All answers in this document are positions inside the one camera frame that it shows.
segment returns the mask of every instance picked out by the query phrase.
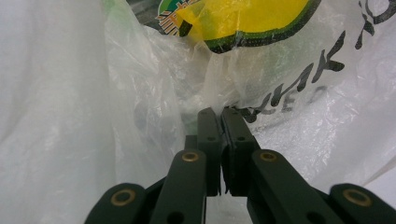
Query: white plastic bag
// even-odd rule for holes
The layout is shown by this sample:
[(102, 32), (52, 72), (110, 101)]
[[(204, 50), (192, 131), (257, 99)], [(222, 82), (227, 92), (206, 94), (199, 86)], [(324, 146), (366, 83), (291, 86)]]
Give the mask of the white plastic bag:
[(107, 189), (148, 187), (182, 149), (170, 76), (120, 6), (0, 3), (2, 223), (83, 223)]
[[(365, 1), (322, 0), (293, 37), (215, 54), (142, 28), (121, 0), (0, 3), (2, 222), (82, 223), (117, 183), (149, 186), (208, 106), (241, 109), (262, 147), (314, 187), (369, 183), (395, 166), (396, 17), (394, 1), (367, 5), (373, 16)], [(362, 14), (375, 33), (356, 48)], [(330, 59), (344, 68), (312, 83)], [(308, 70), (302, 91), (274, 100)], [(206, 215), (250, 222), (246, 199), (229, 196), (208, 199)]]

